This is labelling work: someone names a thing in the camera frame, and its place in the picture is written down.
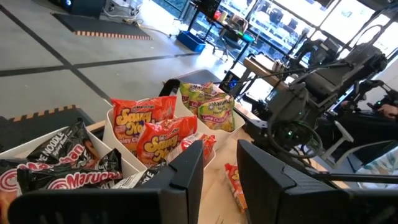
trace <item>noodle packet on table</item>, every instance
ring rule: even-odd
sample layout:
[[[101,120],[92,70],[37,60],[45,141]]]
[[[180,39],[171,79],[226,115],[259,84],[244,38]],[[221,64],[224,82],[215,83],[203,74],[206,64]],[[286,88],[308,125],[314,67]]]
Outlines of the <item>noodle packet on table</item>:
[[[198,108],[198,118],[212,130],[233,132],[235,120],[234,98],[215,98],[202,103]]]
[[[138,137],[144,123],[172,119],[176,100],[176,96],[162,96],[140,101],[112,99],[113,131],[116,139],[136,155]]]
[[[188,109],[194,114],[198,115],[198,107],[209,100],[215,98],[226,98],[228,94],[226,93],[206,93],[201,90],[195,90],[191,93],[188,100]]]
[[[167,164],[165,161],[163,161],[145,171],[141,171],[138,174],[134,174],[123,180],[120,180],[119,183],[112,187],[112,189],[133,189],[135,187],[142,186],[148,180],[151,180],[154,176],[156,176],[165,166],[167,166]]]
[[[239,179],[238,166],[225,164],[226,176],[228,178],[229,186],[242,213],[248,208],[246,200],[244,199],[241,181]]]
[[[207,161],[210,153],[213,151],[214,144],[216,144],[216,136],[209,136],[203,133],[195,133],[183,139],[180,144],[167,155],[167,163],[173,161],[178,155],[188,149],[188,147],[196,140],[203,141],[203,158],[205,161]]]
[[[197,128],[196,116],[168,119],[156,124],[145,123],[137,143],[137,158],[148,168],[155,166]]]
[[[202,90],[205,93],[212,93],[213,92],[213,83],[205,83],[203,85],[199,85],[199,84],[181,82],[180,83],[181,99],[182,99],[182,103],[187,108],[188,108],[189,96],[195,90]]]

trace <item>black cable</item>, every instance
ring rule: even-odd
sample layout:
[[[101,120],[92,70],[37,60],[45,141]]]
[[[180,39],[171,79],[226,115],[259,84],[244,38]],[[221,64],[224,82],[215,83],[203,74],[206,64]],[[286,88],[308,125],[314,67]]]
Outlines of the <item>black cable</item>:
[[[291,149],[286,149],[284,147],[281,147],[274,139],[274,133],[272,132],[272,125],[274,125],[274,121],[276,119],[277,114],[273,114],[271,119],[268,121],[268,128],[267,128],[267,139],[270,140],[271,144],[277,149],[279,150],[281,153],[284,153],[290,157],[294,157],[296,159],[309,159],[309,158],[313,158],[315,156],[318,155],[318,153],[313,153],[313,154],[304,154],[304,155],[300,155],[300,154],[292,154],[290,153]],[[315,139],[317,140],[317,142],[319,143],[318,145],[318,149],[314,149],[315,152],[318,152],[320,150],[322,150],[323,145],[322,145],[322,140],[321,137],[318,135],[318,133],[316,133],[312,128],[308,127],[306,124],[303,124],[301,122],[298,121],[285,121],[287,123],[297,123],[300,126],[303,126],[304,128],[307,128],[311,133],[312,136],[315,137]]]
[[[329,64],[329,65],[319,65],[316,67],[312,67],[312,68],[300,68],[300,69],[296,69],[296,70],[290,70],[290,71],[285,71],[285,72],[278,72],[278,73],[273,73],[270,75],[264,75],[262,77],[257,77],[257,78],[248,78],[246,80],[240,80],[240,81],[228,81],[228,82],[214,82],[214,84],[225,84],[225,83],[245,83],[245,82],[249,82],[252,80],[257,80],[260,78],[265,78],[265,77],[273,77],[273,76],[278,76],[278,75],[284,75],[284,74],[289,74],[289,73],[296,73],[296,72],[304,72],[307,70],[314,70],[314,69],[318,69],[318,68],[330,68],[330,67],[342,67],[342,66],[346,66],[348,65],[348,63],[339,63],[339,64]]]

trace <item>instant noodle package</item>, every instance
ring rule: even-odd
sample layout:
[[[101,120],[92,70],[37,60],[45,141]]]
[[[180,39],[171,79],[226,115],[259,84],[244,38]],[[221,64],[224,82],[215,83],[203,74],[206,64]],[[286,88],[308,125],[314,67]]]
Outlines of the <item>instant noodle package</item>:
[[[141,101],[112,100],[114,135],[136,155],[138,137],[145,123],[174,118],[176,96],[149,98]]]
[[[145,123],[137,144],[137,158],[146,167],[161,163],[184,138],[196,133],[197,122],[197,117],[191,116]]]
[[[234,99],[228,94],[215,92],[208,83],[202,86],[181,83],[180,93],[185,107],[208,128],[229,133],[235,130]]]
[[[248,205],[244,199],[242,185],[239,179],[238,167],[231,164],[225,164],[225,172],[235,201],[238,204],[241,212],[244,213],[244,210],[248,208]]]
[[[3,157],[0,223],[8,223],[8,208],[20,194],[46,189],[110,189],[122,179],[121,161],[117,149],[100,158],[83,121],[59,131],[26,158]]]
[[[212,93],[213,92],[213,84],[212,83],[205,83],[203,85],[192,84],[192,83],[183,83],[180,84],[180,93],[182,97],[182,103],[184,106],[188,107],[188,101],[191,93],[201,90],[205,93]]]
[[[203,133],[195,133],[183,139],[181,143],[167,155],[167,163],[173,161],[178,155],[187,150],[188,147],[197,140],[203,141],[203,158],[205,161],[207,161],[210,153],[213,151],[213,146],[216,143],[216,136],[209,136]]]
[[[215,98],[199,106],[198,117],[212,130],[235,130],[233,98]]]

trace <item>desk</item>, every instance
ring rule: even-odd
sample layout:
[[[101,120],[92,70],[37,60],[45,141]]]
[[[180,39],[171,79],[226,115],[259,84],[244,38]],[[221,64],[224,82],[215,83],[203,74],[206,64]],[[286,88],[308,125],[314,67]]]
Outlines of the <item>desk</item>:
[[[267,83],[272,86],[276,86],[276,84],[278,84],[279,82],[279,78],[275,76],[269,76],[272,73],[272,66],[274,65],[274,62],[269,60],[267,57],[265,58],[266,59],[264,59],[264,61],[259,64],[251,57],[246,57],[243,60],[243,65],[246,67],[246,70],[244,71],[239,81],[247,80],[250,76],[250,73],[254,72],[257,77],[263,77],[262,79],[265,80]],[[254,80],[247,82],[247,88],[249,88],[253,82]],[[237,83],[235,87],[229,92],[229,94],[231,96],[238,96],[240,94],[238,93],[238,91],[241,90],[243,85],[245,85],[245,83]],[[285,90],[286,88],[288,88],[288,85],[285,82],[280,82],[277,86],[278,90]]]
[[[200,11],[197,9],[197,6],[196,6],[195,3],[190,2],[190,4],[191,4],[193,7],[195,7],[195,13],[194,13],[194,15],[193,15],[193,18],[192,18],[191,22],[189,23],[189,26],[188,26],[188,30],[187,30],[187,31],[190,31],[190,30],[191,30],[191,28],[192,28],[192,26],[193,26],[193,23],[195,22],[196,18],[197,18],[198,15],[199,15],[199,12],[200,12]],[[226,24],[224,24],[224,23],[222,23],[222,22],[219,22],[219,21],[217,21],[217,20],[213,20],[213,18],[210,18],[210,19],[212,20],[212,23],[215,22],[215,23],[221,25],[224,29],[226,29],[226,30],[228,30],[228,31],[231,31],[232,33],[235,32],[235,30],[231,29],[230,26],[227,26]],[[208,30],[206,36],[209,34],[211,28],[212,28],[212,26],[210,26],[210,29]],[[245,38],[243,38],[244,36],[242,36],[242,35],[238,35],[238,34],[237,34],[237,36],[238,36],[241,40],[243,40],[243,42],[245,42],[246,44],[245,44],[245,46],[243,47],[243,49],[240,51],[239,55],[238,55],[238,56],[236,57],[236,59],[234,60],[234,63],[232,64],[232,66],[231,66],[230,69],[233,69],[233,68],[235,67],[235,65],[239,62],[239,59],[243,56],[243,53],[245,53],[245,51],[248,49],[248,47],[249,47],[250,44],[252,43],[252,41],[248,41],[248,40],[246,40]]]
[[[251,119],[256,118],[239,103],[236,103],[236,108]],[[216,223],[218,217],[224,220],[223,223],[246,223],[246,217],[239,212],[239,208],[231,193],[224,172],[224,165],[226,163],[236,163],[236,146],[238,139],[252,141],[250,136],[246,134],[243,129],[239,129],[231,138],[227,139],[223,147],[217,150],[216,158],[209,164],[203,174],[199,224]],[[327,171],[313,159],[311,159],[311,164],[316,170]],[[344,182],[334,183],[342,189],[349,188]]]

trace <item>white storage bin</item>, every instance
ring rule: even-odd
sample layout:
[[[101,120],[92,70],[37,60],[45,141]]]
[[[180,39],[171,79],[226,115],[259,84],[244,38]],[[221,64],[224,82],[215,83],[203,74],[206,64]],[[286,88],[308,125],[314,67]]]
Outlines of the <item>white storage bin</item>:
[[[137,170],[139,170],[139,171],[146,170],[147,169],[146,166],[144,166],[142,164],[142,162],[140,160],[138,160],[138,158],[135,157],[126,147],[124,147],[123,144],[121,144],[120,141],[116,138],[116,136],[114,135],[114,132],[113,132],[113,123],[114,123],[113,109],[110,109],[106,113],[105,129],[104,129],[104,136],[103,136],[102,141],[110,148],[118,149],[119,152],[122,154],[123,158],[125,158],[127,161],[129,161],[130,164],[133,165]],[[213,150],[213,152],[210,153],[208,160],[205,161],[205,169],[208,166],[208,164],[215,157],[216,157],[216,152],[215,152],[215,150]]]
[[[0,153],[0,159],[6,159],[10,157],[18,157],[18,158],[25,158],[27,157],[37,146],[41,145],[43,142],[51,139],[54,137],[58,132],[64,130],[65,128],[61,128],[59,130],[53,131],[49,134],[46,134],[42,137],[39,137],[37,139],[31,140],[27,143],[21,144],[20,146],[17,146],[15,148],[12,148],[6,152]],[[99,140],[94,134],[91,134],[88,131],[88,135],[90,136],[90,140],[94,145],[94,148],[98,152],[99,156],[102,158],[107,153],[109,153],[112,149],[109,148],[106,144],[104,144],[101,140]],[[138,170],[134,168],[131,163],[128,161],[128,159],[123,158],[122,155],[122,173],[123,177],[129,177],[131,175],[134,175],[138,173]]]
[[[177,91],[177,102],[175,105],[175,113],[174,116],[181,118],[184,116],[193,116],[193,113],[188,110],[182,103],[182,96],[180,93],[180,90]],[[223,130],[211,130],[208,128],[202,121],[198,119],[198,132],[199,133],[204,133],[207,135],[215,135],[216,136],[216,144],[214,145],[214,150],[217,151],[223,144],[224,142],[232,136],[236,130],[239,128],[242,128],[244,125],[244,120],[240,115],[238,115],[235,111],[233,112],[234,120],[235,120],[235,130],[231,133],[223,131]]]

